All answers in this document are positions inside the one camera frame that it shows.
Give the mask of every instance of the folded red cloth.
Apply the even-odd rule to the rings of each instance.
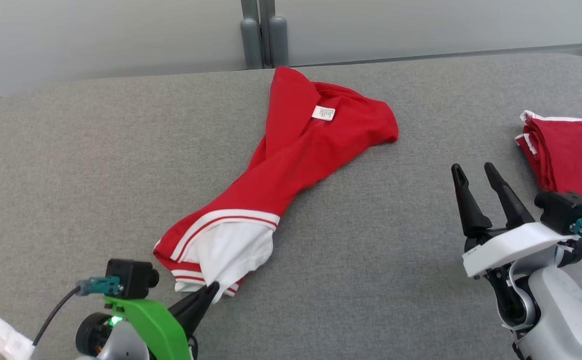
[[[299,191],[366,148],[396,139],[398,125],[384,102],[278,68],[266,134],[245,173],[173,225],[153,253],[175,276],[176,291],[217,281],[215,301],[221,294],[233,296],[241,278],[268,260],[273,231]]]
[[[582,118],[543,117],[524,111],[524,133],[515,138],[540,187],[582,195]]]

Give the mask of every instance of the green bracket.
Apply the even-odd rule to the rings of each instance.
[[[104,296],[117,317],[133,325],[157,360],[192,360],[184,329],[160,302],[148,299],[124,300]]]

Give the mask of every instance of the green led light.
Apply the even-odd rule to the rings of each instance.
[[[108,321],[108,325],[109,326],[115,326],[115,324],[119,323],[120,321],[122,321],[122,318],[119,316],[112,316],[111,319],[109,319]]]

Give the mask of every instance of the red fabric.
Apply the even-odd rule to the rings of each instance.
[[[332,121],[312,118],[315,106],[336,109]],[[398,125],[384,102],[351,89],[310,82],[290,68],[278,68],[271,84],[266,134],[250,164],[209,205],[170,228],[154,249],[168,269],[200,272],[179,262],[173,251],[185,232],[213,210],[259,210],[281,216],[295,195],[324,179],[366,148],[398,139]]]
[[[540,187],[582,195],[582,119],[542,118],[528,112],[525,117],[524,134],[528,134],[537,153],[533,153],[523,136],[516,141],[528,158]]]

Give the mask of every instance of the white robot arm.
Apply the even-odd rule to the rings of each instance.
[[[493,287],[521,360],[582,360],[582,290],[560,269],[582,259],[582,196],[539,194],[535,203],[544,214],[535,221],[491,163],[485,171],[505,210],[506,228],[491,228],[462,168],[452,168],[467,237],[467,275]]]

